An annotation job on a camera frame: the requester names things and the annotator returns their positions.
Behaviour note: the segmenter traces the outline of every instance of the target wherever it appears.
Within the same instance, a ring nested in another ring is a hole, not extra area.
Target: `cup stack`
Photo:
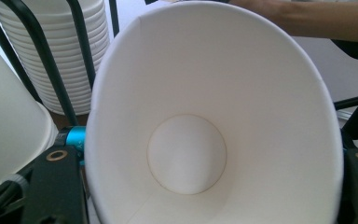
[[[88,114],[91,90],[71,8],[62,0],[23,2],[42,26],[75,113]],[[79,4],[83,11],[92,59],[97,71],[109,45],[104,1],[79,0]],[[63,115],[60,102],[31,37],[20,19],[1,1],[0,22],[45,107]]]

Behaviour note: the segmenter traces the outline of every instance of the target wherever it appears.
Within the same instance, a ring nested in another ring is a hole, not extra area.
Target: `stack of paper cups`
[[[77,38],[71,8],[62,0],[24,0],[42,26],[77,115],[90,112],[90,84]],[[82,8],[95,70],[109,45],[103,0],[79,0]],[[43,104],[63,114],[34,43],[18,17],[0,1],[0,22],[34,83]]]

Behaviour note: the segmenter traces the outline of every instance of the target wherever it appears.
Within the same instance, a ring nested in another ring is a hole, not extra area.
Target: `blue component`
[[[66,137],[66,145],[74,146],[78,151],[84,152],[84,140],[86,138],[86,126],[75,126]]]

